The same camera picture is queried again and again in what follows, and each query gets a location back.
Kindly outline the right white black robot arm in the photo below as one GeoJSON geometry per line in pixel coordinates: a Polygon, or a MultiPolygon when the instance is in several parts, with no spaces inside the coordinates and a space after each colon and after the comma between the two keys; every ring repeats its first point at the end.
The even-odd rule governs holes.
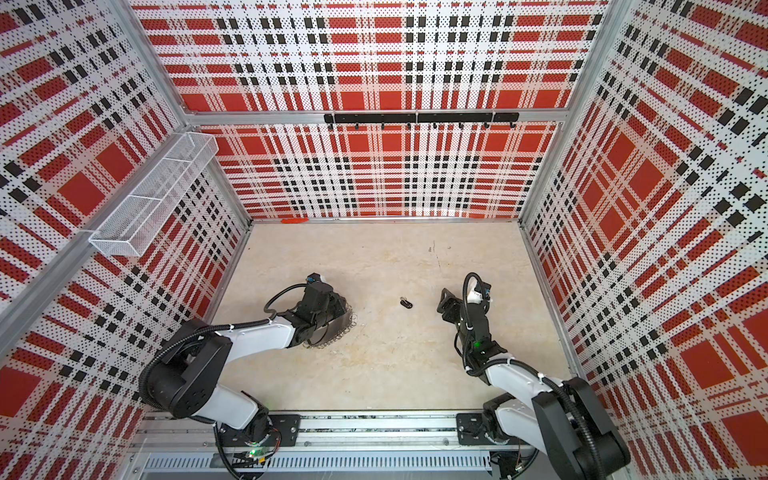
{"type": "Polygon", "coordinates": [[[465,373],[503,393],[483,404],[467,436],[490,443],[520,440],[548,457],[561,479],[605,479],[631,463],[631,453],[589,383],[558,380],[514,358],[496,342],[490,294],[459,297],[444,289],[437,313],[456,329],[454,350],[465,373]]]}

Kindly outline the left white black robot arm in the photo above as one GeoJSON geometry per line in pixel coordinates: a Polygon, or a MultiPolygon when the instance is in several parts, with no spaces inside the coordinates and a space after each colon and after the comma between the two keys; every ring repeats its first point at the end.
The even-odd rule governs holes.
{"type": "Polygon", "coordinates": [[[141,371],[141,400],[177,419],[235,431],[247,443],[266,440],[275,430],[268,408],[252,395],[222,385],[225,367],[263,352],[323,347],[349,330],[352,311],[342,295],[312,274],[276,294],[264,313],[265,319],[244,323],[184,323],[141,371]]]}

